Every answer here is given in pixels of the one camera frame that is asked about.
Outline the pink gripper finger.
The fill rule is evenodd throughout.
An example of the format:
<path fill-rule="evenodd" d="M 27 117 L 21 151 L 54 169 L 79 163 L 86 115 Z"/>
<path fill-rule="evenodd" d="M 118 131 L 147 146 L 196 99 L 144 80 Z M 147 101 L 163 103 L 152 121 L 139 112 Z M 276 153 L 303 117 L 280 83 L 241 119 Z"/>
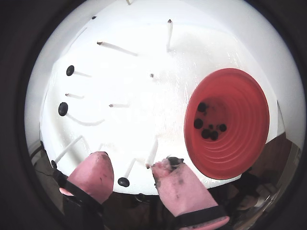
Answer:
<path fill-rule="evenodd" d="M 230 230 L 230 217 L 183 159 L 167 157 L 151 166 L 160 200 L 175 217 L 169 230 Z"/>
<path fill-rule="evenodd" d="M 114 186 L 114 171 L 108 154 L 91 153 L 66 176 L 52 161 L 53 179 L 63 194 L 64 217 L 70 230 L 103 230 L 103 206 Z"/>

